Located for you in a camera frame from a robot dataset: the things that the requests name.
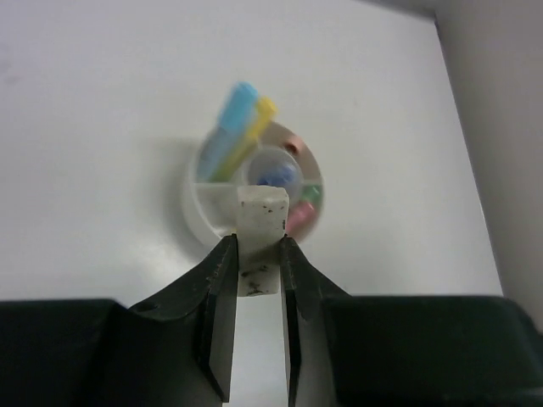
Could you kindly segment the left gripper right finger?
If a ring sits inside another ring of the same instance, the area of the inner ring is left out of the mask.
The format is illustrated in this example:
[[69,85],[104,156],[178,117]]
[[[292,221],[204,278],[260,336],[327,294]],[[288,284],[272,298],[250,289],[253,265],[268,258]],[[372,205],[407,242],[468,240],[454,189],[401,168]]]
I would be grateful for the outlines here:
[[351,295],[279,244],[291,406],[539,406],[542,335],[496,296]]

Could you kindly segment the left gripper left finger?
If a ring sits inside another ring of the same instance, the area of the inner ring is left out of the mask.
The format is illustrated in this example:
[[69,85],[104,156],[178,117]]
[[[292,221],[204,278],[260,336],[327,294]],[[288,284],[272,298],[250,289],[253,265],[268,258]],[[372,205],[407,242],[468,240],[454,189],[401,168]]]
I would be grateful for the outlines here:
[[4,301],[4,406],[220,406],[230,398],[237,239],[149,298]]

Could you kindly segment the pink highlighter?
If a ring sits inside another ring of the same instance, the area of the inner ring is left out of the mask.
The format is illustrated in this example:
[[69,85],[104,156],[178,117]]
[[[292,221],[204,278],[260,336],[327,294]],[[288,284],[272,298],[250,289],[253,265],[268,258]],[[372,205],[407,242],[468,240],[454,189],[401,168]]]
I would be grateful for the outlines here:
[[316,214],[316,207],[309,201],[298,202],[293,209],[289,211],[285,231],[292,235],[306,223],[310,222]]

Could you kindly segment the beige long eraser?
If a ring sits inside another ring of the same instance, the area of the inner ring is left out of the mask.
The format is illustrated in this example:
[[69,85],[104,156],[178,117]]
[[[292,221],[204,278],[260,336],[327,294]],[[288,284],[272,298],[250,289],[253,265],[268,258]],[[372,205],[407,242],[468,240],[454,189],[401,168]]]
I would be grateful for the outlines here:
[[282,187],[237,189],[235,233],[238,240],[238,296],[279,291],[278,246],[285,234],[289,196]]

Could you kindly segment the blue glue pen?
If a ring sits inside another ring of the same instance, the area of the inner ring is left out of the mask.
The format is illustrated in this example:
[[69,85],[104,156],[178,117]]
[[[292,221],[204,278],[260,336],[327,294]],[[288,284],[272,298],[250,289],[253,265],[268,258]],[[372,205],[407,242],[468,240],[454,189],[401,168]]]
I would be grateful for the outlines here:
[[290,163],[278,164],[260,175],[256,184],[270,187],[287,187],[298,179],[297,168]]

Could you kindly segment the blue highlighter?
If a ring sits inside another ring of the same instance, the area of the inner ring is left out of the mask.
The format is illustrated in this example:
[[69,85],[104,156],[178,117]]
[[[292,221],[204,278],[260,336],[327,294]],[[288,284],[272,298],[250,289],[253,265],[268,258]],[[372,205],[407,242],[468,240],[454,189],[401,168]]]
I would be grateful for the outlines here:
[[259,93],[248,82],[240,81],[232,89],[219,115],[215,129],[202,147],[197,177],[209,181],[237,145],[253,115]]

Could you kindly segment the yellow highlighter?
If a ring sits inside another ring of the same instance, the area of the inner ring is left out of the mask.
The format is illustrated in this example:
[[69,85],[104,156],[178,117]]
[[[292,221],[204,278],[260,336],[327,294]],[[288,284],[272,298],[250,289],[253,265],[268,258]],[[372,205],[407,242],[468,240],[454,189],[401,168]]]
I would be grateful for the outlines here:
[[257,147],[260,136],[277,113],[277,106],[268,97],[260,97],[255,104],[255,116],[240,141],[236,142],[226,158],[210,178],[212,182],[228,181],[238,167]]

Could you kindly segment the green clear-cap highlighter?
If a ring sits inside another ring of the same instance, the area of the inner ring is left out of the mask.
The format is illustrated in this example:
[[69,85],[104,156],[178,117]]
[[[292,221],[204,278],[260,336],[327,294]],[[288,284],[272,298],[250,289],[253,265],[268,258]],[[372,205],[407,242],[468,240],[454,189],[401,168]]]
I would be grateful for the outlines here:
[[321,185],[307,185],[304,186],[302,194],[300,196],[300,202],[307,202],[314,207],[319,207],[322,201],[322,186]]

